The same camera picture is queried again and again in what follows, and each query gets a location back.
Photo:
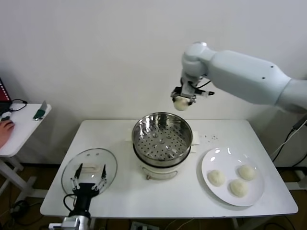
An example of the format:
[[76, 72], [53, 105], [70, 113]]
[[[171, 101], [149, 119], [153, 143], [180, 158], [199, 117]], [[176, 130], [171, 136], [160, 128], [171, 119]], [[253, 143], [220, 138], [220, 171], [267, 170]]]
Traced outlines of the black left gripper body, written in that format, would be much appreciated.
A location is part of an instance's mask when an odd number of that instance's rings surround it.
[[98, 189], [94, 183], [80, 183], [80, 188], [73, 191], [76, 195], [76, 203], [74, 209], [71, 211], [72, 215], [90, 215], [89, 207], [93, 197], [99, 195]]

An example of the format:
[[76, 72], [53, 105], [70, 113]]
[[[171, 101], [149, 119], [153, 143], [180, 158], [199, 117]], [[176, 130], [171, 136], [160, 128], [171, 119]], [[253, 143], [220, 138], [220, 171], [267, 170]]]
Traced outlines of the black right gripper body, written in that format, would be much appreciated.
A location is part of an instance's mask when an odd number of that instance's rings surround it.
[[191, 86], [188, 82], [185, 82], [181, 86], [181, 97], [193, 97], [196, 95], [195, 93], [196, 89]]

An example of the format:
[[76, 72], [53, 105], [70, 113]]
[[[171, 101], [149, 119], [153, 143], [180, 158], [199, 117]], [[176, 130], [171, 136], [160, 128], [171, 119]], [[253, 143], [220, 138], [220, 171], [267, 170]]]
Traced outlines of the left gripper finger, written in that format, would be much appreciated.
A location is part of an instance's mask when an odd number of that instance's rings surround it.
[[104, 165], [100, 181], [95, 184], [93, 189], [95, 191], [99, 191], [100, 189], [102, 189], [106, 185], [106, 183], [107, 183], [107, 179], [106, 179], [106, 165]]
[[83, 164], [81, 163], [78, 169], [76, 170], [74, 177], [71, 178], [72, 189], [80, 189], [79, 177], [82, 171]]

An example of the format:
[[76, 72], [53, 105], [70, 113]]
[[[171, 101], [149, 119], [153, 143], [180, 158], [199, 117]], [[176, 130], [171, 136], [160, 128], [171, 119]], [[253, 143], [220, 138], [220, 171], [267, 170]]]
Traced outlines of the person's bare hand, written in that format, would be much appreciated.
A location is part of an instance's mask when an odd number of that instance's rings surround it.
[[2, 148], [7, 143], [14, 127], [15, 123], [11, 120], [0, 122], [0, 148]]

